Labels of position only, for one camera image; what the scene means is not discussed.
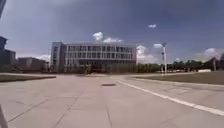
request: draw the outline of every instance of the curb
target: curb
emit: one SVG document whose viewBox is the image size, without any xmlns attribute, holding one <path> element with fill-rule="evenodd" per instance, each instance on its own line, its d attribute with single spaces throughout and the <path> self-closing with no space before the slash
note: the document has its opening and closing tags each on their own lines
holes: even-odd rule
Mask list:
<svg viewBox="0 0 224 128">
<path fill-rule="evenodd" d="M 151 83 L 187 87 L 192 89 L 201 89 L 201 90 L 211 90 L 211 91 L 224 91 L 224 85 L 217 84 L 198 84 L 198 83 L 185 83 L 185 82 L 171 82 L 171 81 L 159 81 L 159 80 L 149 80 L 144 78 L 131 78 L 139 81 L 148 81 Z"/>
</svg>

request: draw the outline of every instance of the white building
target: white building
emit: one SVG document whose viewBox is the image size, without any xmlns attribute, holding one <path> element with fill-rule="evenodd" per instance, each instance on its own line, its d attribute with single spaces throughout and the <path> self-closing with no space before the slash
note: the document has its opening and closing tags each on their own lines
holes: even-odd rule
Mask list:
<svg viewBox="0 0 224 128">
<path fill-rule="evenodd" d="M 125 44 L 53 42 L 50 65 L 55 71 L 91 65 L 98 69 L 115 64 L 136 64 L 136 47 Z"/>
</svg>

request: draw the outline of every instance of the grass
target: grass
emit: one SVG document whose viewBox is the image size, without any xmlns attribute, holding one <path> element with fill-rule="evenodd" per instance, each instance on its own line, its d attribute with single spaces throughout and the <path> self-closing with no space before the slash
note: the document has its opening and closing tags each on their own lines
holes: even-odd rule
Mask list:
<svg viewBox="0 0 224 128">
<path fill-rule="evenodd" d="M 56 78 L 55 76 L 19 76 L 19 75 L 0 75 L 0 82 L 15 82 L 27 80 L 40 80 Z"/>
<path fill-rule="evenodd" d="M 161 80 L 161 81 L 224 85 L 224 71 L 185 74 L 185 75 L 138 77 L 138 78 Z"/>
</svg>

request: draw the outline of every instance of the manhole cover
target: manhole cover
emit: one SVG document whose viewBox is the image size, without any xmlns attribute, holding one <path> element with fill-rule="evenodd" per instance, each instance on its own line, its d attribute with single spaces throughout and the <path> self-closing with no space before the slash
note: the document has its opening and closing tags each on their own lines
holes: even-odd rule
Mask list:
<svg viewBox="0 0 224 128">
<path fill-rule="evenodd" d="M 102 84 L 101 86 L 116 86 L 116 84 Z"/>
</svg>

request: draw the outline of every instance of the pole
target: pole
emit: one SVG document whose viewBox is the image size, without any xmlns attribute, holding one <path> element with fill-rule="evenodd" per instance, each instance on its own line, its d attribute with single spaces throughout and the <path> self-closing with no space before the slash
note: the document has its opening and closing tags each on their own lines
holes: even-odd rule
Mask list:
<svg viewBox="0 0 224 128">
<path fill-rule="evenodd" d="M 215 58 L 213 59 L 213 68 L 214 68 L 214 71 L 216 71 L 216 59 Z"/>
<path fill-rule="evenodd" d="M 0 105 L 0 126 L 1 128 L 8 128 L 1 105 Z"/>
<path fill-rule="evenodd" d="M 166 73 L 167 73 L 167 62 L 166 62 L 166 61 L 167 61 L 167 60 L 166 60 L 166 59 L 167 59 L 167 58 L 166 58 L 166 43 L 163 43 L 162 45 L 163 45 L 164 67 L 165 67 L 165 69 L 164 69 L 164 70 L 165 70 L 165 72 L 164 72 L 164 73 L 166 74 Z"/>
</svg>

